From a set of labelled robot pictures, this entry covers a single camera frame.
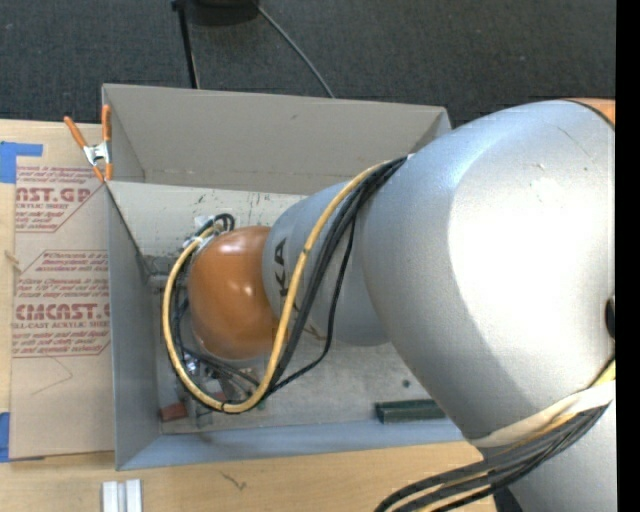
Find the white plastic piece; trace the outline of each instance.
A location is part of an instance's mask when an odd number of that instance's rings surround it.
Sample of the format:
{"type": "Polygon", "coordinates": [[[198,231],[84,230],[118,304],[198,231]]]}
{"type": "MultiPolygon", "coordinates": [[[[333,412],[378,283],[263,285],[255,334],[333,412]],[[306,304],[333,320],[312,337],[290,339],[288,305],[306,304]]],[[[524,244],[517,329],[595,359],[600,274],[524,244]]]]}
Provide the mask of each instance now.
{"type": "Polygon", "coordinates": [[[142,512],[142,481],[103,482],[102,512],[142,512]]]}
{"type": "Polygon", "coordinates": [[[213,220],[214,217],[215,217],[214,215],[198,215],[197,217],[194,217],[193,224],[196,230],[200,229],[210,220],[213,220]]]}

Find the wire bundle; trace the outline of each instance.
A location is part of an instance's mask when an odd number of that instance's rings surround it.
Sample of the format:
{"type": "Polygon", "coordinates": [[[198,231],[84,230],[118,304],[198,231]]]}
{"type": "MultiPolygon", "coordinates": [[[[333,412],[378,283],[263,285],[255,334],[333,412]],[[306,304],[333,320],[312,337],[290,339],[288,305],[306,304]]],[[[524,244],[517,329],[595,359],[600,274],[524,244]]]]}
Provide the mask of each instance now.
{"type": "MultiPolygon", "coordinates": [[[[196,231],[191,240],[201,239],[203,235],[208,237],[218,236],[222,233],[232,231],[234,228],[234,217],[228,213],[222,213],[216,215],[215,217],[209,219],[206,223],[204,223],[200,227],[200,229],[196,231]]],[[[181,323],[184,315],[189,308],[189,298],[186,296],[182,297],[181,289],[184,287],[183,282],[186,274],[186,269],[189,266],[192,256],[193,253],[185,261],[184,265],[180,267],[176,275],[175,286],[171,290],[173,302],[171,315],[171,332],[173,335],[173,339],[180,349],[182,364],[183,366],[186,366],[188,360],[192,360],[195,363],[201,363],[211,372],[211,376],[213,378],[225,379],[228,382],[233,382],[235,384],[235,387],[242,390],[245,395],[249,395],[251,391],[244,388],[243,385],[239,383],[239,381],[243,381],[244,384],[249,384],[250,386],[257,387],[259,385],[259,382],[256,379],[220,359],[209,357],[201,353],[200,351],[196,352],[190,348],[187,348],[183,342],[181,323]]]]}
{"type": "MultiPolygon", "coordinates": [[[[614,380],[615,358],[591,387],[614,380]]],[[[445,512],[495,494],[577,442],[596,424],[607,407],[608,404],[561,414],[547,428],[481,462],[420,480],[394,492],[376,507],[375,512],[445,512]],[[443,500],[449,501],[437,508],[430,507],[443,500]]]]}
{"type": "Polygon", "coordinates": [[[371,195],[378,190],[378,188],[380,188],[395,171],[398,170],[405,160],[406,157],[403,157],[390,162],[385,162],[360,173],[342,188],[342,190],[331,200],[324,212],[320,215],[318,221],[311,230],[302,251],[300,252],[295,269],[292,273],[289,283],[289,292],[287,293],[287,297],[282,308],[280,322],[274,339],[273,350],[269,361],[267,362],[264,377],[254,392],[250,393],[246,400],[240,402],[220,401],[200,389],[200,387],[194,382],[193,378],[189,375],[189,371],[185,366],[184,355],[181,357],[176,350],[174,340],[176,333],[175,311],[179,311],[181,306],[184,306],[185,304],[181,304],[180,301],[175,298],[174,288],[176,287],[180,276],[184,272],[184,269],[187,267],[187,263],[189,262],[192,254],[201,247],[206,237],[214,233],[215,228],[213,224],[218,217],[213,219],[209,225],[203,226],[198,233],[196,233],[196,235],[187,242],[186,247],[175,262],[167,279],[162,301],[162,330],[171,364],[179,379],[195,398],[216,411],[222,411],[230,414],[242,413],[257,406],[264,398],[294,379],[300,377],[315,367],[322,360],[331,346],[333,319],[335,316],[337,299],[340,294],[342,278],[344,277],[351,247],[353,245],[354,226],[357,213],[371,195]],[[315,247],[315,244],[327,224],[329,224],[328,234],[320,249],[317,263],[312,271],[311,285],[305,292],[301,307],[298,309],[298,316],[291,332],[289,332],[289,321],[291,319],[291,315],[293,310],[297,309],[294,304],[302,279],[302,272],[307,264],[309,254],[315,247]],[[298,341],[309,316],[311,306],[318,292],[320,282],[322,281],[326,268],[331,261],[331,256],[335,252],[335,249],[346,229],[349,227],[351,227],[351,232],[349,235],[347,251],[343,257],[339,278],[334,291],[328,322],[329,334],[327,335],[323,354],[318,360],[314,361],[310,365],[307,365],[301,370],[295,372],[293,375],[285,378],[282,382],[278,382],[278,379],[280,379],[284,374],[284,371],[286,370],[298,345],[298,341]]]}
{"type": "Polygon", "coordinates": [[[362,206],[371,198],[371,196],[382,187],[386,181],[402,166],[406,161],[406,157],[392,160],[385,164],[378,166],[373,172],[362,181],[353,192],[344,200],[340,209],[336,213],[335,217],[331,221],[331,225],[327,229],[326,238],[316,258],[316,264],[312,270],[311,277],[305,295],[298,308],[298,316],[295,320],[293,327],[291,328],[291,334],[287,346],[284,350],[278,369],[274,375],[274,384],[269,388],[267,396],[275,393],[279,389],[283,388],[290,382],[294,381],[298,377],[301,377],[309,370],[315,368],[329,352],[333,340],[333,330],[336,308],[338,306],[338,298],[340,296],[340,289],[347,269],[347,263],[351,255],[351,249],[353,248],[353,241],[355,236],[355,223],[356,218],[362,206]],[[338,277],[334,287],[333,296],[331,299],[331,305],[329,308],[329,316],[327,323],[327,334],[322,354],[312,363],[306,365],[304,368],[297,370],[295,373],[277,382],[284,372],[286,371],[291,358],[298,346],[302,332],[305,328],[309,313],[313,306],[313,302],[316,298],[320,285],[324,278],[325,272],[331,259],[338,247],[338,244],[342,240],[345,232],[349,229],[349,238],[347,240],[347,246],[340,264],[338,277]]]}

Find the yellow cable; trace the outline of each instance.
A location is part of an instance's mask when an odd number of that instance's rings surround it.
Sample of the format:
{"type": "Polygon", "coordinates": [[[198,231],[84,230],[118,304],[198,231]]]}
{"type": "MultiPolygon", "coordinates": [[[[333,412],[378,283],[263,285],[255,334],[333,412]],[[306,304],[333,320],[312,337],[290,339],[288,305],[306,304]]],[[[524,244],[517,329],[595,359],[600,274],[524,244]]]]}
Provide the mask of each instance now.
{"type": "Polygon", "coordinates": [[[602,373],[593,381],[591,387],[599,386],[600,384],[604,384],[605,382],[610,382],[616,379],[616,360],[612,359],[611,362],[607,365],[607,367],[602,371],[602,373]]]}
{"type": "Polygon", "coordinates": [[[174,264],[171,272],[169,273],[169,278],[167,280],[167,284],[164,291],[164,297],[162,301],[162,330],[164,334],[164,339],[167,346],[167,351],[169,353],[169,359],[171,360],[171,364],[173,365],[178,377],[185,385],[185,387],[202,403],[205,405],[218,410],[224,411],[227,413],[238,414],[241,412],[248,411],[252,407],[258,404],[258,402],[264,397],[265,393],[268,391],[271,386],[271,382],[273,380],[273,376],[275,374],[278,361],[280,360],[280,356],[282,355],[282,350],[285,345],[285,340],[287,336],[287,328],[289,325],[289,319],[291,318],[291,313],[293,311],[293,306],[295,302],[296,295],[298,293],[298,288],[300,286],[300,282],[302,279],[302,272],[304,267],[307,264],[307,258],[311,249],[316,244],[318,238],[320,237],[320,232],[329,221],[331,215],[336,211],[340,203],[360,184],[362,181],[369,176],[371,173],[378,170],[383,165],[386,165],[388,162],[383,162],[382,164],[374,165],[367,169],[366,171],[361,172],[355,178],[353,178],[349,183],[347,183],[342,190],[332,199],[329,205],[322,212],[322,215],[318,218],[315,226],[311,230],[309,234],[304,248],[298,257],[298,261],[296,263],[296,267],[291,275],[291,282],[289,284],[289,292],[287,293],[287,297],[284,302],[284,306],[282,308],[282,315],[280,317],[280,323],[278,324],[278,330],[276,331],[275,340],[273,343],[273,349],[271,351],[271,357],[267,363],[267,368],[265,370],[264,377],[260,382],[260,385],[255,390],[253,395],[247,398],[245,401],[237,403],[237,404],[229,404],[222,402],[220,400],[216,400],[215,398],[209,396],[204,393],[191,379],[189,374],[186,372],[184,367],[182,366],[182,362],[178,353],[176,352],[175,344],[173,341],[173,336],[171,335],[171,326],[169,322],[169,310],[171,307],[171,293],[173,287],[175,285],[178,273],[180,269],[185,264],[187,258],[191,255],[193,251],[195,251],[198,246],[202,243],[202,238],[211,234],[211,230],[205,231],[201,238],[194,239],[180,254],[176,263],[174,264]]]}

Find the cardboard sheet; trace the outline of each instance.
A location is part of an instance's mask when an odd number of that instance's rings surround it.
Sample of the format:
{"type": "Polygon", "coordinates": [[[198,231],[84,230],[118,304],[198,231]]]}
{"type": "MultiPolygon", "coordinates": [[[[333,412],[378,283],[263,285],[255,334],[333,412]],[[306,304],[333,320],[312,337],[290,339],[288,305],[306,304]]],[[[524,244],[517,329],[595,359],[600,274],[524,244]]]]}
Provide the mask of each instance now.
{"type": "MultiPolygon", "coordinates": [[[[80,128],[98,142],[99,127],[80,128]]],[[[18,155],[5,185],[15,205],[9,456],[111,450],[104,187],[62,123],[3,121],[0,139],[41,146],[18,155]]]]}

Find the gray box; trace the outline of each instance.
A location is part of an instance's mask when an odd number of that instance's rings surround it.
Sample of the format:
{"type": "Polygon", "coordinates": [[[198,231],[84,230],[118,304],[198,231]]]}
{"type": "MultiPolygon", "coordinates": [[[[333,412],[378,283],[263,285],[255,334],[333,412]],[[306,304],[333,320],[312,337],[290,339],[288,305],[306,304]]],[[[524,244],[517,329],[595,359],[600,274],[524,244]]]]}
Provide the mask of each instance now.
{"type": "MultiPolygon", "coordinates": [[[[448,419],[376,419],[376,402],[428,398],[390,344],[336,344],[266,407],[211,425],[158,416],[176,397],[161,283],[194,217],[270,225],[301,197],[449,131],[443,108],[122,85],[105,85],[103,101],[115,169],[106,196],[118,469],[462,439],[448,419]]],[[[301,344],[297,356],[314,351],[301,344]]]]}

